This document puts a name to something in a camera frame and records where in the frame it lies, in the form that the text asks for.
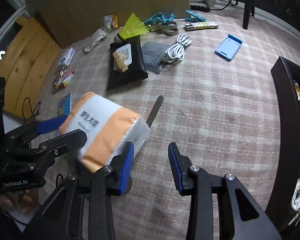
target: small package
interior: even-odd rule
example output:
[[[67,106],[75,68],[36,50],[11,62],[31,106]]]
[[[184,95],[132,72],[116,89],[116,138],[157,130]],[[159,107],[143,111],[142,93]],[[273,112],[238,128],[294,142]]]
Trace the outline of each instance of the small package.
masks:
[[[300,87],[297,83],[297,81],[293,81],[294,82],[294,88],[296,89],[296,92],[297,92],[297,97],[298,97],[298,100],[300,100]]]
[[[58,116],[60,115],[69,115],[71,110],[71,97],[72,93],[67,94],[60,99],[58,103]]]
[[[116,14],[109,14],[104,16],[102,20],[102,25],[108,33],[119,29],[118,16]]]
[[[62,67],[63,68],[67,68],[69,66],[69,64],[70,64],[71,59],[73,58],[74,53],[75,53],[75,49],[74,48],[70,48],[70,49],[66,50],[63,53],[60,61],[58,62],[58,67],[60,67],[60,68],[62,68]]]
[[[81,129],[87,142],[77,158],[95,173],[122,153],[127,142],[134,145],[134,158],[150,135],[146,121],[137,113],[93,92],[85,94],[60,126],[60,134]]]
[[[185,29],[187,31],[203,30],[203,29],[217,29],[219,27],[216,22],[198,22],[198,23],[187,23]]]
[[[75,73],[75,70],[74,71],[69,71],[69,72],[65,72],[65,73],[61,73],[58,74],[56,76],[56,79],[55,81],[53,82],[52,86],[55,88],[55,89],[59,89],[60,87],[67,87],[73,77]]]

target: white wall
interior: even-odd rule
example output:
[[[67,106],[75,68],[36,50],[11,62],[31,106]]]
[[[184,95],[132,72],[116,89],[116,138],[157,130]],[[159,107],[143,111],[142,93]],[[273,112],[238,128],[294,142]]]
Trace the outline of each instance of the white wall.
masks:
[[[6,111],[3,111],[3,126],[4,126],[4,133],[10,132],[11,130],[19,127],[22,125],[22,119],[10,114]]]

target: white usb cable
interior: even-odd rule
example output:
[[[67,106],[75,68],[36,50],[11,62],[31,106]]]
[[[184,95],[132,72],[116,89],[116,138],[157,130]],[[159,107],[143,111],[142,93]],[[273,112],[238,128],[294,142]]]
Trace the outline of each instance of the white usb cable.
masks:
[[[166,50],[164,55],[162,56],[161,61],[172,63],[175,61],[181,61],[185,57],[184,51],[185,48],[191,43],[191,40],[188,34],[181,34],[177,38],[177,43],[172,45],[170,48]]]

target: gray card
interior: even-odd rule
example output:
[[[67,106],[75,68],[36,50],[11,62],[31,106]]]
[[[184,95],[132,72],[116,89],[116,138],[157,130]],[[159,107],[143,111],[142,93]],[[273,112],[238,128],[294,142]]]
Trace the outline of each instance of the gray card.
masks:
[[[142,46],[142,55],[146,70],[159,74],[163,67],[161,57],[163,56],[164,52],[170,47],[171,45],[147,41]]]

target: metal screw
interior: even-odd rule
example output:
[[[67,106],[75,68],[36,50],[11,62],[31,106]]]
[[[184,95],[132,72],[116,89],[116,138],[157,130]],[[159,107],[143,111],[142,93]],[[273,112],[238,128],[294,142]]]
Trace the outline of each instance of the metal screw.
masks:
[[[229,180],[234,180],[235,176],[232,173],[227,173],[226,178],[229,179]]]
[[[67,177],[68,177],[69,180],[75,180],[75,178],[77,177],[77,175],[75,173],[70,173],[70,174],[68,174]]]
[[[107,165],[107,166],[103,167],[103,170],[106,172],[110,172],[110,171],[112,171],[112,167],[110,165]]]
[[[198,171],[200,168],[197,165],[191,165],[190,169],[191,169],[191,171]]]

